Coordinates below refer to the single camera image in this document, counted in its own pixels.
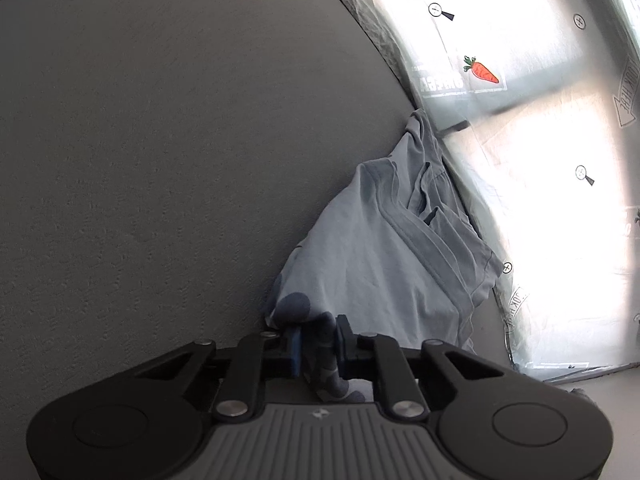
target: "white plastic sheet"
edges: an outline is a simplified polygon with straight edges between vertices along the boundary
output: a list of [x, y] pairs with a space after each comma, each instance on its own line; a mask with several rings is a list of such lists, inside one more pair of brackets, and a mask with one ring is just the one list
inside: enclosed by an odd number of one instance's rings
[[505, 262], [514, 364], [548, 380], [640, 361], [640, 0], [343, 1]]

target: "carrot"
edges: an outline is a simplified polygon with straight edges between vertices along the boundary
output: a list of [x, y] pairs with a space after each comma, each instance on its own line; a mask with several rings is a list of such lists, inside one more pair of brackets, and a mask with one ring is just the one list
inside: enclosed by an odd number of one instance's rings
[[465, 66], [465, 72], [471, 70], [471, 73], [478, 79], [482, 79], [490, 83], [499, 83], [498, 78], [482, 63], [478, 63], [475, 57], [469, 59], [468, 56], [465, 56], [465, 63], [468, 65]]

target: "gray wall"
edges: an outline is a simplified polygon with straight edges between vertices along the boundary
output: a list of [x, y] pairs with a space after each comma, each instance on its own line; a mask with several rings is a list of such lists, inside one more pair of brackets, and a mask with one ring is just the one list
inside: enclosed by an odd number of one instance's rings
[[255, 307], [412, 106], [338, 0], [0, 0], [0, 471], [47, 402]]

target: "plus sign icon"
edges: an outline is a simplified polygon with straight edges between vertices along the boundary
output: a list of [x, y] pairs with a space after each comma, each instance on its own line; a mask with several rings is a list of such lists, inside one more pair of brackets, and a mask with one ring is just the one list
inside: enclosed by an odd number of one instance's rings
[[575, 23], [575, 26], [578, 27], [580, 30], [584, 30], [584, 28], [587, 26], [587, 24], [584, 21], [584, 18], [580, 14], [574, 14], [574, 23]]

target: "arrow sign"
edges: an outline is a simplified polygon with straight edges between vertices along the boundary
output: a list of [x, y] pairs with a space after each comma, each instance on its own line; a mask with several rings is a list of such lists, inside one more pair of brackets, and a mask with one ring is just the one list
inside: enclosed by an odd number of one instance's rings
[[629, 126], [636, 120], [635, 115], [631, 113], [631, 107], [636, 98], [639, 80], [640, 69], [638, 65], [631, 61], [631, 58], [627, 58], [625, 71], [622, 73], [622, 78], [620, 79], [620, 90], [617, 96], [613, 96], [621, 128]]

